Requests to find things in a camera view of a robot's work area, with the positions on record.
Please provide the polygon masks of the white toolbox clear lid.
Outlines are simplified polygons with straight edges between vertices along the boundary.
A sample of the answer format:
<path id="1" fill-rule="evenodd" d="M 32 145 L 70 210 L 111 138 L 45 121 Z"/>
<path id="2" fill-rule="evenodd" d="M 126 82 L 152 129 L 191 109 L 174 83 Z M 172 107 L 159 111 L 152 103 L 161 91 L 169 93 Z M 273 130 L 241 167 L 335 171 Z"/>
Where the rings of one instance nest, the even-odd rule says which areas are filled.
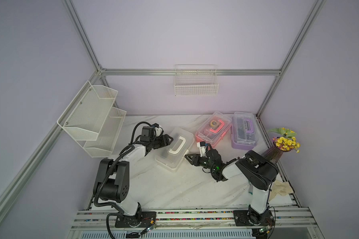
<path id="1" fill-rule="evenodd" d="M 176 127 L 169 136 L 174 139 L 173 142 L 168 146 L 158 149 L 155 161 L 163 168 L 171 172 L 177 172 L 184 160 L 184 156 L 189 152 L 194 143 L 194 135 L 189 131 Z"/>

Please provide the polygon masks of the pink toolbox clear lid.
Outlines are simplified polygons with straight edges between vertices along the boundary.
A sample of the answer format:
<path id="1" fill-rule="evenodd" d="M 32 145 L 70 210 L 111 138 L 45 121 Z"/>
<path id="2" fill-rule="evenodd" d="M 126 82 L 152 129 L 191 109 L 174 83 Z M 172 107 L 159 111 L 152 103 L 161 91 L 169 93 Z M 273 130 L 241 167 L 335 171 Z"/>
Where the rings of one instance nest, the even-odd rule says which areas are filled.
<path id="1" fill-rule="evenodd" d="M 210 122 L 216 120 L 218 125 L 211 128 Z M 232 118 L 220 112 L 212 114 L 196 131 L 196 142 L 205 141 L 210 144 L 212 148 L 224 138 L 232 126 Z"/>

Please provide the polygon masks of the purple toolbox clear lid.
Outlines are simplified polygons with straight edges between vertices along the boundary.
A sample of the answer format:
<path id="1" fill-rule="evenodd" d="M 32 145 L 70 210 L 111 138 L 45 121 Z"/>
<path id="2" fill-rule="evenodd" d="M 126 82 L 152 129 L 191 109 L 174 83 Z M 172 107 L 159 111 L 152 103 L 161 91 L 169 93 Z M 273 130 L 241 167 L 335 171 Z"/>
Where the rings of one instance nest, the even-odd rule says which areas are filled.
<path id="1" fill-rule="evenodd" d="M 259 136 L 252 113 L 235 112 L 232 116 L 231 146 L 235 149 L 252 150 Z"/>

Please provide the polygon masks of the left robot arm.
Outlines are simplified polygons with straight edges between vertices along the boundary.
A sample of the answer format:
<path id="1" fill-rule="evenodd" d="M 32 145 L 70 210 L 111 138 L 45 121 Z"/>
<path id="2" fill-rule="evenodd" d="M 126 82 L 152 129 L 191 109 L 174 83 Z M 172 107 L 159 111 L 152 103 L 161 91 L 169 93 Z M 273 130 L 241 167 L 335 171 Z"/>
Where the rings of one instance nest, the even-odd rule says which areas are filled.
<path id="1" fill-rule="evenodd" d="M 105 220 L 110 238 L 115 238 L 110 228 L 110 217 L 116 217 L 117 228 L 145 227 L 141 232 L 127 235 L 127 238 L 140 238 L 156 227 L 157 213 L 142 211 L 141 204 L 128 196 L 130 160 L 141 159 L 153 149 L 170 145 L 173 140 L 173 137 L 164 134 L 159 124 L 142 121 L 134 127 L 130 143 L 122 149 L 116 159 L 105 158 L 100 161 L 93 187 L 93 205 L 110 206 L 118 211 L 109 213 Z"/>

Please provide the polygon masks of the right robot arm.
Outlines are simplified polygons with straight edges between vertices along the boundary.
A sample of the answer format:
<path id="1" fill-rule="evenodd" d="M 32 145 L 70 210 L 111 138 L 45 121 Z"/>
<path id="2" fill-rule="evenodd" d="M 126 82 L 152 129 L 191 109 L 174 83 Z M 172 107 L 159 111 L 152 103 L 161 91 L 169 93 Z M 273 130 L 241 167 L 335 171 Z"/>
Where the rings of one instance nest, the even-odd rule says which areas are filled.
<path id="1" fill-rule="evenodd" d="M 233 212 L 236 225 L 271 227 L 275 224 L 268 204 L 271 186 L 279 173 L 274 163 L 253 150 L 248 151 L 243 158 L 224 163 L 216 149 L 204 146 L 199 154 L 186 154 L 184 158 L 193 166 L 207 169 L 217 182 L 243 175 L 252 186 L 252 199 L 248 209 Z"/>

